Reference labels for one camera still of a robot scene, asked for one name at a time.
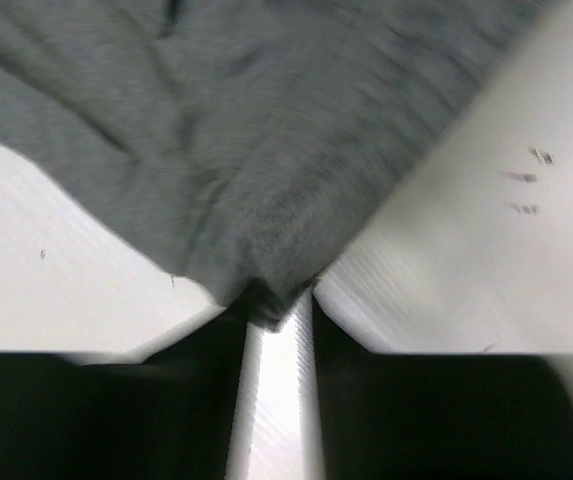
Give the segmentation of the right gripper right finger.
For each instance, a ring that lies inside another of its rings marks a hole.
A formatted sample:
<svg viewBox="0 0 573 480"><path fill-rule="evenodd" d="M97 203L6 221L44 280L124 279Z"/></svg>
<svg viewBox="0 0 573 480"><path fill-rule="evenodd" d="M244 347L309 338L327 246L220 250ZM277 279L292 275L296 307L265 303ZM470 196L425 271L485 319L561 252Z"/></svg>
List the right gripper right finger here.
<svg viewBox="0 0 573 480"><path fill-rule="evenodd" d="M329 479L573 479L573 404L532 355L375 353L320 307L312 336Z"/></svg>

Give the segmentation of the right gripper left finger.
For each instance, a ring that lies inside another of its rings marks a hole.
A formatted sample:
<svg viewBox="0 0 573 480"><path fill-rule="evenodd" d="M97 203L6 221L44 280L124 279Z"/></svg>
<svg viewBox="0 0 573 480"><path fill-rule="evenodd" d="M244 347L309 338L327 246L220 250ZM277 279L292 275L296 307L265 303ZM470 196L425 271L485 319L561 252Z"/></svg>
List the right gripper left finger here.
<svg viewBox="0 0 573 480"><path fill-rule="evenodd" d="M221 479L246 323L228 309L140 363L0 353L0 479Z"/></svg>

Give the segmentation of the grey shorts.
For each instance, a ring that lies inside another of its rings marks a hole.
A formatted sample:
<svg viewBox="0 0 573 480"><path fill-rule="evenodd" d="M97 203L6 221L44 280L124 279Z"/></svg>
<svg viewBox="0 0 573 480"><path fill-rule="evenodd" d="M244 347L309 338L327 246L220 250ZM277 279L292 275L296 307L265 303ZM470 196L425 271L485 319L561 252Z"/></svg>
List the grey shorts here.
<svg viewBox="0 0 573 480"><path fill-rule="evenodd" d="M0 1L0 142L274 328L548 1Z"/></svg>

